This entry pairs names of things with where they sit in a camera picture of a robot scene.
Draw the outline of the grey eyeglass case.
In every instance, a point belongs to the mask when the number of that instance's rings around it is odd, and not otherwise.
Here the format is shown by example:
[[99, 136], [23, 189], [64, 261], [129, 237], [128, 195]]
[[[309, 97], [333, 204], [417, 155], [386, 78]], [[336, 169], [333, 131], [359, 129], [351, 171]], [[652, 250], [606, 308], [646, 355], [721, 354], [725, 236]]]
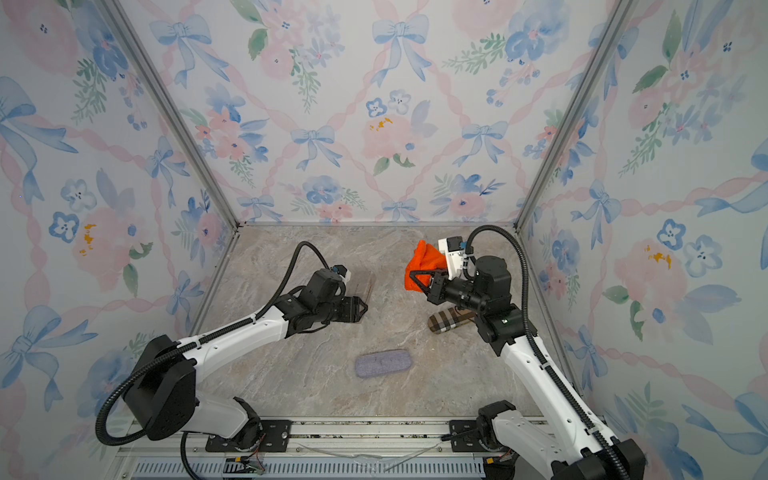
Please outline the grey eyeglass case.
[[369, 303], [375, 285], [375, 274], [369, 270], [352, 270], [346, 281], [346, 295]]

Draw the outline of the plaid eyeglass case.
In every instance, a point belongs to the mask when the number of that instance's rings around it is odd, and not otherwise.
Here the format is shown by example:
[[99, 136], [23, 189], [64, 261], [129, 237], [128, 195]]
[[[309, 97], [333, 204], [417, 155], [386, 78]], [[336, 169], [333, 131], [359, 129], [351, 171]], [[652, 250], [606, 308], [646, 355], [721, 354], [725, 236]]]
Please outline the plaid eyeglass case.
[[473, 323], [475, 313], [471, 310], [451, 307], [431, 315], [428, 318], [427, 325], [434, 334], [442, 334], [461, 326]]

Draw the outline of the orange microfiber cloth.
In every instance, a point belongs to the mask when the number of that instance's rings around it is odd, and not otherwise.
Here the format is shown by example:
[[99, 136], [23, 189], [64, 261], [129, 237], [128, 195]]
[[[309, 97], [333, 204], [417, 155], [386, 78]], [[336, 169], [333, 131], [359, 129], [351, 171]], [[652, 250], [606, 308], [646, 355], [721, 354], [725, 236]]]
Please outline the orange microfiber cloth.
[[420, 292], [421, 289], [411, 278], [414, 271], [434, 271], [447, 268], [445, 256], [433, 245], [420, 240], [414, 250], [413, 257], [405, 269], [404, 287], [406, 291]]

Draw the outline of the purple eyeglass case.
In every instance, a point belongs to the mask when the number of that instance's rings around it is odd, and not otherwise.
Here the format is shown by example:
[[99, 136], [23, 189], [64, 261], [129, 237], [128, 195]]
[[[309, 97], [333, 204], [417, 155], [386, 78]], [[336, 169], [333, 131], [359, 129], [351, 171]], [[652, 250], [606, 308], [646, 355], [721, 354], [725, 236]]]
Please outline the purple eyeglass case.
[[412, 366], [412, 358], [406, 350], [388, 350], [360, 356], [355, 361], [355, 374], [361, 379], [407, 371]]

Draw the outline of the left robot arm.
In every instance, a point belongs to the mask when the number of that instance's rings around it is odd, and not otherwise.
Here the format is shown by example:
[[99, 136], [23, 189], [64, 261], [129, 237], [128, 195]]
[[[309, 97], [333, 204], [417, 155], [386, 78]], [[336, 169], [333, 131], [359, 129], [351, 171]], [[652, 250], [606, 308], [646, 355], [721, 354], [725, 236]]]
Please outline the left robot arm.
[[145, 437], [158, 441], [191, 432], [219, 437], [241, 451], [254, 447], [264, 430], [255, 409], [239, 397], [208, 395], [200, 384], [260, 347], [332, 323], [360, 322], [368, 306], [359, 296], [348, 295], [347, 275], [342, 267], [320, 269], [263, 314], [180, 341], [167, 336], [152, 340], [136, 365], [144, 374], [122, 395]]

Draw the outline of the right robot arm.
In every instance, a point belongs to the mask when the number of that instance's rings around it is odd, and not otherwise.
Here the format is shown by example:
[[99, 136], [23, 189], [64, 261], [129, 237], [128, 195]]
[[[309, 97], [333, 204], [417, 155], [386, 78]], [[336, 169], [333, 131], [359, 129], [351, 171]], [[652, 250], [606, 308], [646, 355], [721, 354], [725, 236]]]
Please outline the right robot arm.
[[478, 412], [478, 433], [492, 450], [507, 447], [549, 479], [641, 479], [646, 456], [621, 440], [578, 396], [511, 296], [506, 262], [480, 258], [472, 279], [445, 269], [412, 270], [408, 278], [435, 305], [474, 313], [481, 338], [523, 382], [550, 428], [545, 433], [508, 401]]

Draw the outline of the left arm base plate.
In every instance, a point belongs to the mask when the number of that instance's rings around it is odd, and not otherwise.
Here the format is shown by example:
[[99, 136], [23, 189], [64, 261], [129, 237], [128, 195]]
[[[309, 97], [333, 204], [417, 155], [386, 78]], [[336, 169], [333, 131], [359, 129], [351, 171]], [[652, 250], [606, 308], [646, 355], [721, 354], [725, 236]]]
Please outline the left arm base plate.
[[287, 419], [249, 421], [233, 438], [211, 435], [205, 445], [209, 453], [285, 453], [293, 422]]

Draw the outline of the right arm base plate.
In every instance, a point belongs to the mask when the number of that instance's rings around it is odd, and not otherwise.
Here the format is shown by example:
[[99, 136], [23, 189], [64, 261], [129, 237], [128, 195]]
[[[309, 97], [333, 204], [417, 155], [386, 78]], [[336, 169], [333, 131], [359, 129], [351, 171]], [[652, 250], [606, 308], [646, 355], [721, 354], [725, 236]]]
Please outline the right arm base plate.
[[448, 442], [453, 452], [494, 452], [501, 445], [494, 436], [492, 425], [488, 420], [450, 420], [449, 432], [441, 440]]

